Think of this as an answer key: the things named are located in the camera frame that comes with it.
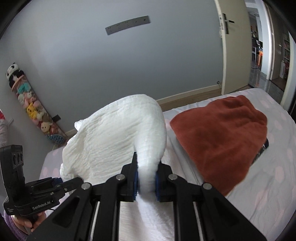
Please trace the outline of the left hand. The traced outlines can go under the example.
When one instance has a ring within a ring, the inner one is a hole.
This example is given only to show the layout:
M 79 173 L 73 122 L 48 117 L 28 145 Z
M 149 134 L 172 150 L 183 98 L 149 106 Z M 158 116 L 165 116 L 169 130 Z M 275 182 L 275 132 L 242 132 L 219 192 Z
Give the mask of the left hand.
M 11 219 L 19 230 L 26 234 L 30 234 L 47 218 L 47 215 L 45 212 L 41 212 L 37 214 L 37 217 L 38 218 L 34 223 L 31 223 L 28 219 L 24 217 L 16 215 L 12 215 Z

